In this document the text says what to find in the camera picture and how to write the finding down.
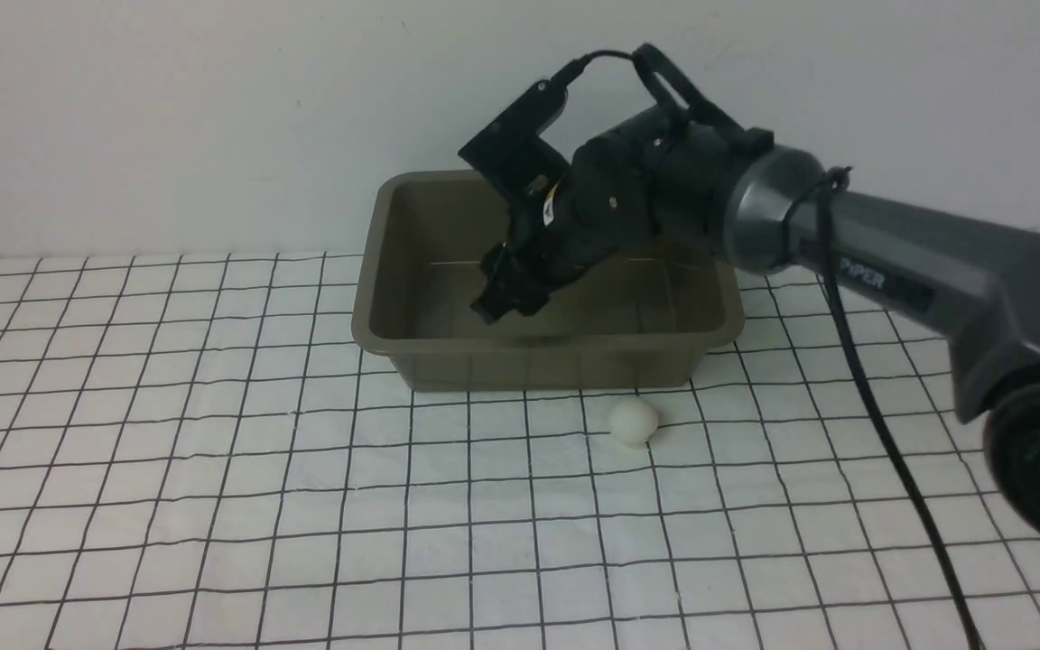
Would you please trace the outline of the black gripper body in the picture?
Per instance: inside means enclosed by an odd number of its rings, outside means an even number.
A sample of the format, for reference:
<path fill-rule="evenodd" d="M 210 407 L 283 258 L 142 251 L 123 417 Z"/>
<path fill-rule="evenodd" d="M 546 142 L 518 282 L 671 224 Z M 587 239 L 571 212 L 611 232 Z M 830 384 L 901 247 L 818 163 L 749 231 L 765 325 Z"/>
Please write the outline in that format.
<path fill-rule="evenodd" d="M 672 240 L 711 251 L 733 172 L 730 145 L 690 122 L 670 131 L 660 107 L 591 137 L 537 210 L 531 235 L 502 246 L 502 284 L 557 291 L 623 248 Z"/>

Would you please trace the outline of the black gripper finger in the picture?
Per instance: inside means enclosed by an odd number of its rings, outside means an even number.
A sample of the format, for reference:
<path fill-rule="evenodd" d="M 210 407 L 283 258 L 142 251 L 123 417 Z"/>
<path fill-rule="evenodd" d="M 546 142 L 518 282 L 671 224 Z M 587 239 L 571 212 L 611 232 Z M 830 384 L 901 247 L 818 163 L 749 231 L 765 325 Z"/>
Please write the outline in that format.
<path fill-rule="evenodd" d="M 566 285 L 556 274 L 525 262 L 504 262 L 500 283 L 511 304 L 509 309 L 525 317 L 540 312 Z"/>
<path fill-rule="evenodd" d="M 471 309 L 478 314 L 480 320 L 487 324 L 495 324 L 502 320 L 509 312 L 512 312 L 511 304 L 506 298 L 506 293 L 500 283 L 500 270 L 504 262 L 514 262 L 515 256 L 506 246 L 494 246 L 483 256 L 479 263 L 479 271 L 486 279 L 483 291 L 479 296 L 471 303 Z"/>

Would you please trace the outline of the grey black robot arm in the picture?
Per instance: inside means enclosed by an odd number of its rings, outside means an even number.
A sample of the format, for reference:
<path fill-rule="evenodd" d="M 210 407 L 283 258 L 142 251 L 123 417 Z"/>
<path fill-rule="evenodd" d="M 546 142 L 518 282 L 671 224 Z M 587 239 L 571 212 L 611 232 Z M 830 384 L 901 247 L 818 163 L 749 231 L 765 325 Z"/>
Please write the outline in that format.
<path fill-rule="evenodd" d="M 460 157 L 506 201 L 486 322 L 529 316 L 624 248 L 664 238 L 748 274 L 794 265 L 948 342 L 953 410 L 1040 532 L 1040 233 L 847 189 L 811 153 L 697 108 L 648 108 L 566 160 L 543 116 L 497 116 Z"/>

